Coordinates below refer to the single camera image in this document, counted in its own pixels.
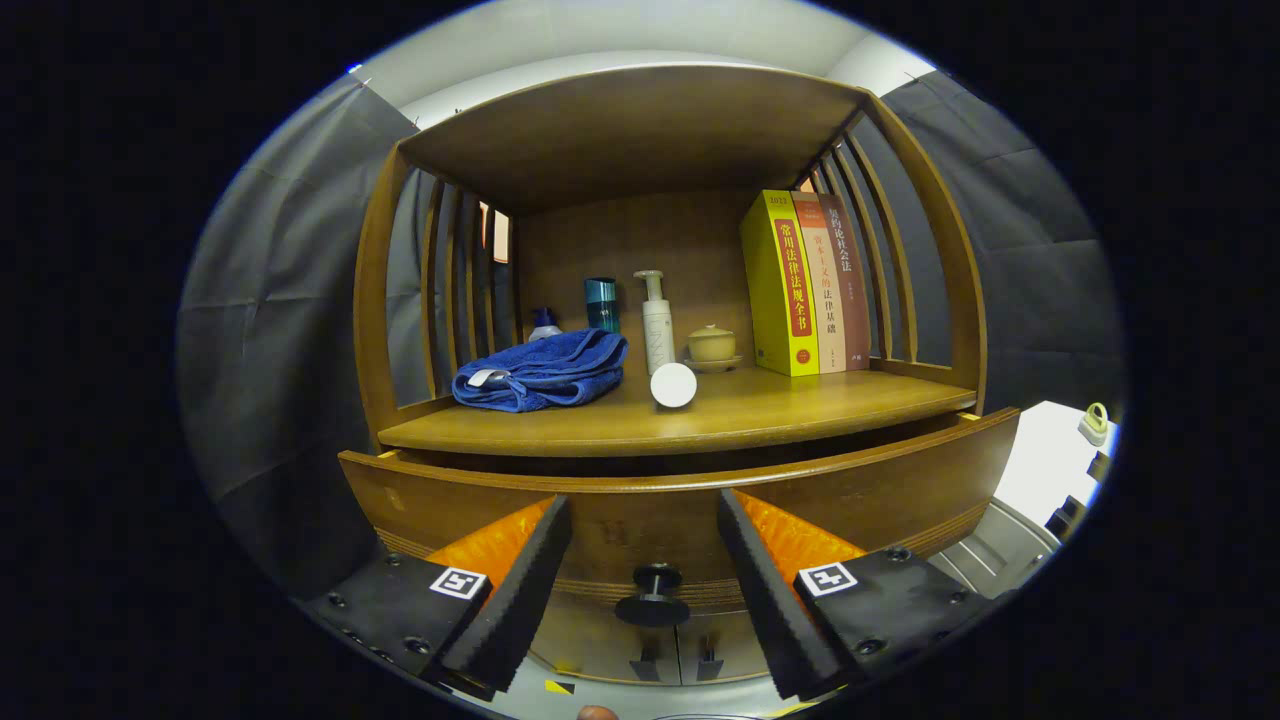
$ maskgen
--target yellow black tape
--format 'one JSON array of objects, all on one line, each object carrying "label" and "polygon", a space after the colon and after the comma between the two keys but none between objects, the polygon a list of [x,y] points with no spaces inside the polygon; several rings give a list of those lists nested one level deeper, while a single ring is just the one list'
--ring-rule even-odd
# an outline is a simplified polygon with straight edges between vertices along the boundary
[{"label": "yellow black tape", "polygon": [[573,694],[573,683],[547,680],[547,692],[557,694]]}]

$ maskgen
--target pump dispenser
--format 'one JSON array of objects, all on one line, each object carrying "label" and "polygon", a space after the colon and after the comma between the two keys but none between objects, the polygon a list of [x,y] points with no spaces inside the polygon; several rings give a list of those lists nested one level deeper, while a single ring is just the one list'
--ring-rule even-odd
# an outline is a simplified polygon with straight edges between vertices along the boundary
[{"label": "pump dispenser", "polygon": [[639,270],[635,277],[649,286],[649,300],[641,307],[644,315],[644,352],[649,374],[676,361],[676,347],[671,332],[671,302],[662,299],[662,270]]}]

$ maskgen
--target folded towel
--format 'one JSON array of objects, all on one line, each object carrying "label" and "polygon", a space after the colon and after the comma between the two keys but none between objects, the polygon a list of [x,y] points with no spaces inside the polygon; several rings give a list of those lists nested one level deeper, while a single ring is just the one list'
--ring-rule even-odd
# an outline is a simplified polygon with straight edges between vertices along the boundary
[{"label": "folded towel", "polygon": [[[554,334],[467,363],[453,377],[453,397],[507,413],[585,405],[622,382],[626,356],[627,338],[618,333],[589,328]],[[479,386],[468,382],[472,377]]]}]

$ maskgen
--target wooden shelf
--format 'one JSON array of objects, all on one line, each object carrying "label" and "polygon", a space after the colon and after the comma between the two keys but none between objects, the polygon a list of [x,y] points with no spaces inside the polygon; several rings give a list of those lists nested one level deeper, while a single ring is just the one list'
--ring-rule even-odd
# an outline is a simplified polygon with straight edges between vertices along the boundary
[{"label": "wooden shelf", "polygon": [[399,147],[509,215],[652,192],[785,188],[865,97],[768,68],[621,68],[495,97]]},{"label": "wooden shelf", "polygon": [[972,389],[876,370],[788,378],[762,368],[698,375],[682,409],[631,373],[581,407],[502,413],[453,405],[378,433],[388,446],[527,457],[714,452],[833,437],[973,406]]}]

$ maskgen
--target brown book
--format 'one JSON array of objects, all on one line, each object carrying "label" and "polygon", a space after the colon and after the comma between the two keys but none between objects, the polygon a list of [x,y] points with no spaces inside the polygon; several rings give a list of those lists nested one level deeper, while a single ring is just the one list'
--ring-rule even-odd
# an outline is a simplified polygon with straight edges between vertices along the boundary
[{"label": "brown book", "polygon": [[835,195],[818,195],[822,215],[827,220],[831,250],[835,258],[836,278],[845,323],[845,369],[870,368],[872,333],[867,311],[867,292],[863,284],[863,264],[858,258],[852,224],[844,202]]},{"label": "brown book", "polygon": [[805,260],[813,287],[813,325],[818,333],[818,368],[822,373],[844,373],[849,354],[845,351],[844,304],[840,301],[835,245],[823,217],[822,204],[813,192],[791,192],[796,208],[800,236],[804,238]]}]

